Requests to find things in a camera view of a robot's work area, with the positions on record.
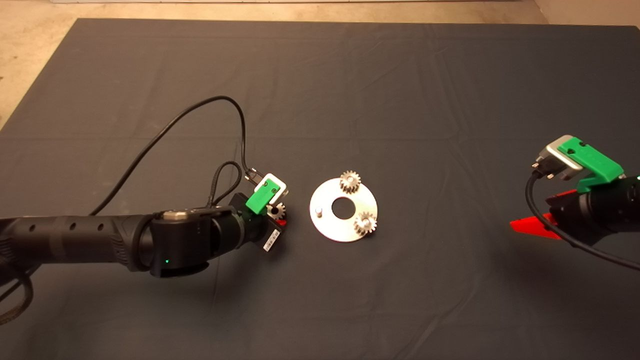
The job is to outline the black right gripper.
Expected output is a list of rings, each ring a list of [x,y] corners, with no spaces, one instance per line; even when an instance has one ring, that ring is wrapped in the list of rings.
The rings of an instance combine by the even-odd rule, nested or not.
[[[590,200],[590,196],[608,191],[614,184],[611,182],[596,186],[588,193],[579,193],[576,189],[571,189],[547,197],[545,202],[557,227],[576,240],[602,240],[614,235],[614,230],[597,219]],[[544,239],[562,239],[536,216],[514,219],[509,225],[516,233]]]

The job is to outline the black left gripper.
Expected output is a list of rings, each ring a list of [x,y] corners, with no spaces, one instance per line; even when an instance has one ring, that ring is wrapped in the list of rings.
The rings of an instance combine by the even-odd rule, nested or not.
[[[243,193],[233,194],[230,205],[241,220],[243,231],[240,241],[235,246],[241,248],[245,244],[255,244],[265,252],[274,248],[280,235],[284,234],[286,221],[286,207],[283,203],[266,205],[264,214],[255,214],[246,205],[248,196]]]

